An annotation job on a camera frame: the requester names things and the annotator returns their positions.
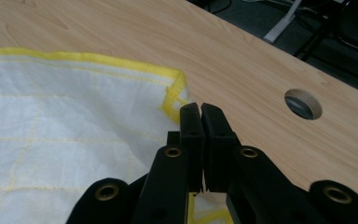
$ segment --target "chair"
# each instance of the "chair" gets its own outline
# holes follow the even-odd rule
[[[303,54],[299,58],[305,62],[330,34],[345,46],[358,50],[358,0],[344,0],[294,56]]]

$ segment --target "wood grain surface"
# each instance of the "wood grain surface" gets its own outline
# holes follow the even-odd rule
[[[332,179],[358,192],[358,91],[184,0],[0,0],[1,47],[181,69],[195,100],[220,106],[294,184]],[[297,89],[321,106],[318,119],[288,109]]]

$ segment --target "table grommet hole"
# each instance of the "table grommet hole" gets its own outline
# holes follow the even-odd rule
[[[284,101],[289,109],[302,119],[314,120],[322,116],[321,104],[307,91],[291,89],[284,95]]]

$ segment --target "clamp jaw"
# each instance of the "clamp jaw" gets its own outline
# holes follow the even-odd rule
[[[223,111],[180,109],[180,132],[168,132],[149,174],[131,184],[91,185],[67,223],[186,223],[189,192],[227,194],[234,223],[358,223],[358,194],[330,180],[309,192],[293,185],[258,148],[242,146]]]

